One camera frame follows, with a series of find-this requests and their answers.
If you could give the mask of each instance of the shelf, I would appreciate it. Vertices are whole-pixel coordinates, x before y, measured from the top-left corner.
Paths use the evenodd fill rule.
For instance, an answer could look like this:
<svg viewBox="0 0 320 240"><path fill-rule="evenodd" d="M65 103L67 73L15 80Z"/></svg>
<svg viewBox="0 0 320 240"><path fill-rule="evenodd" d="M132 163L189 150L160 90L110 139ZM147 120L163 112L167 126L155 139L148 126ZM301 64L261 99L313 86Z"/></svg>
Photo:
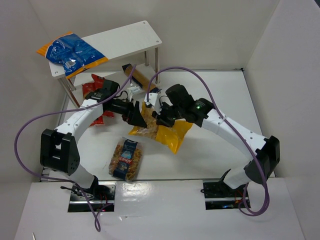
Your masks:
<svg viewBox="0 0 320 240"><path fill-rule="evenodd" d="M152 67L143 64L137 66L147 78L155 73ZM217 105L230 118L244 127L261 134L261 129L255 113L254 106L241 71L197 71L210 88ZM91 73L85 72L77 75L75 95L82 99L81 84L91 80ZM123 72L97 73L107 79L122 84L127 78ZM162 93L172 85L183 84L194 99L208 98L208 93L199 80L188 72L168 71L161 74L159 87ZM135 100L143 101L144 93ZM71 102L68 109L73 109ZM129 136L128 132L133 126L122 121L120 115L116 118L104 119L105 126L89 127L78 142L81 164L99 180L115 180L109 175L108 166L118 140L126 137L145 144L143 159L137 175L138 180L181 180L181 179L213 179L220 178L230 169L247 162L245 156L223 140L218 135L194 125L186 134L179 152L173 154L167 146L145 137ZM51 172L51 177L59 173Z"/></svg>
<svg viewBox="0 0 320 240"><path fill-rule="evenodd" d="M86 36L82 39L100 51L109 61L142 53L162 44L158 35L145 20ZM65 76L64 68L61 65L49 61L49 66L55 79Z"/></svg>

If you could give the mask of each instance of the white wall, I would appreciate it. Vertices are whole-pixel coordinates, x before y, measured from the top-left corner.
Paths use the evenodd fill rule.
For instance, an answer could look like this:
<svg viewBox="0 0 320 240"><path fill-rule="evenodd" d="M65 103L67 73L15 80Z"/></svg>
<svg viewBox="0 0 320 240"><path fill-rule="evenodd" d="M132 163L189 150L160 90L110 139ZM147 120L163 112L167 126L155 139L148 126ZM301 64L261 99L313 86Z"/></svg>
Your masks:
<svg viewBox="0 0 320 240"><path fill-rule="evenodd" d="M279 0L30 2L50 38L68 31L85 37L147 20L163 42L161 66L232 69L249 61Z"/></svg>
<svg viewBox="0 0 320 240"><path fill-rule="evenodd" d="M280 0L245 68L262 132L280 140L276 173L287 178L307 240L319 239L320 8Z"/></svg>
<svg viewBox="0 0 320 240"><path fill-rule="evenodd" d="M36 53L49 40L28 1L1 1L0 232L4 240L12 240L15 236L33 180L15 158L15 135L32 117L59 110L64 97L59 83L50 78L47 61ZM56 116L39 120L21 136L20 156L29 168L38 173L41 172L41 132L54 127L56 121Z"/></svg>

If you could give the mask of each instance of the purple cable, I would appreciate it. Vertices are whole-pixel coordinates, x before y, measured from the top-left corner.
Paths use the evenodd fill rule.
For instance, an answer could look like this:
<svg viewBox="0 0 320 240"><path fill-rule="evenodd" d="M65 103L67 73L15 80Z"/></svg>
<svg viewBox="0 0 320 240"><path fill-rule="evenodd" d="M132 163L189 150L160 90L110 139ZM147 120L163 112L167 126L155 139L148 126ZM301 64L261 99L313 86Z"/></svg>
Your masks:
<svg viewBox="0 0 320 240"><path fill-rule="evenodd" d="M16 157L18 163L21 165L21 167L22 167L25 171L27 171L27 172L30 173L31 175L34 175L34 176L36 176L36 177L38 177L38 178L40 178L40 179L43 178L43 179L48 179L48 180L57 180L58 182L69 182L69 183L73 183L73 184L75 184L75 185L80 189L80 191L82 192L82 194L83 194L85 200L87 201L88 206L89 206L89 208L90 208L90 210L91 210L91 212L92 212L92 214L93 214L93 217L94 217L94 226L95 226L95 229L96 229L98 232L101 231L101 226L100 226L100 222L99 222L98 216L99 216L99 214L101 213L101 211L108 206L108 204L105 205L102 209L100 209L100 211L98 211L98 213L96 214L96 213L95 213L95 210L93 209L93 207L92 207L92 205L91 205L91 203L90 203L89 198L87 197L87 195L86 195L86 193L85 193L85 191L84 191L76 182L74 182L74 181L72 181L72 180L69 180L69 179L62 179L62 178L50 177L50 176L42 176L41 174L38 174L38 173L36 173L36 172L31 171L29 168L27 168L27 167L24 165L24 163L23 163L23 162L21 161L21 159L20 159L20 156L19 156L19 153L18 153L18 139L19 139L19 136L20 136L20 134L22 133L22 131L26 128L26 126L28 126L30 123L34 122L35 120L38 120L38 119L41 119L41 118L44 118L44 117L47 117L47 116L55 115L55 114L63 114L63 113L72 113L72 112L84 111L84 110L94 108L94 107L96 107L96 106L99 106L99 105L101 105L101 104L104 104L104 103L110 101L110 100L113 99L113 98L125 87L125 85L130 81L130 79L132 78L132 74L134 73L135 69L136 69L136 65L133 65L132 71L131 71L130 75L129 75L128 78L125 80L125 82L122 84L122 86L121 86L113 95L111 95L111 96L108 97L107 99L105 99L105 100L103 100L103 101L101 101L101 102L99 102L99 103L90 105L90 106L88 106L88 107L86 107L86 108L78 108L78 109L71 109L71 110L56 111L56 112L50 112L50 113L45 113L45 114L36 116L36 117L30 119L29 121L27 121L27 122L20 128L20 130L18 131L18 133L16 134L15 139L14 139L14 146L13 146L13 148L14 148L15 157Z"/></svg>
<svg viewBox="0 0 320 240"><path fill-rule="evenodd" d="M208 85L206 84L206 82L194 71L192 71L191 69L188 69L186 67L183 67L183 66L171 66L171 67L166 67L160 71L158 71L155 75L153 75L153 77L150 79L150 82L149 82L149 85L148 85L148 89L147 89L147 92L146 92L146 99L149 99L149 92L150 92L150 86L151 86L151 83L152 81L156 78L156 76L158 76L160 73L162 72L165 72L165 71L168 71L168 70L172 70L172 69L180 69L180 70L184 70L184 71L187 71L193 75L195 75L201 82L202 84L204 85L205 89L207 90L209 96L210 96L210 99L212 101L212 104L215 108L215 110L217 111L217 113L219 114L219 116L223 119L224 116L222 115L221 111L219 110L215 100L214 100L214 97L212 96L211 94L211 91L208 87ZM238 135L238 137L241 139L241 141L243 142L243 144L246 146L246 148L249 150L250 154L252 155L253 157L253 160L255 162L255 164L257 165L257 168L259 170L259 173L261 175L261 178L262 178L262 186L264 188L264 201L263 201L263 205L262 207L258 210L258 211L252 211L248 204L247 204L247 201L246 199L244 199L241 203L244 204L245 208L247 209L247 212L244 212L243 210L241 210L240 206L241 204L238 205L238 208L239 210L247 215L247 216L251 216L251 217L255 217L255 216L259 216L261 214L263 214L267 209L268 209L268 206L269 206L269 203L270 203L270 196L269 196L269 191L268 191L268 185L267 185L267 180L266 180L266 177L264 175L264 172L259 164L259 161L255 155L255 153L253 152L253 150L251 149L251 147L249 146L249 144L247 143L247 141L244 139L244 137L240 134L240 132L226 119L224 120L224 122L235 132L235 134ZM243 195L246 196L246 193L247 193L247 188L248 188L248 184L247 183L244 187L244 191L243 191Z"/></svg>

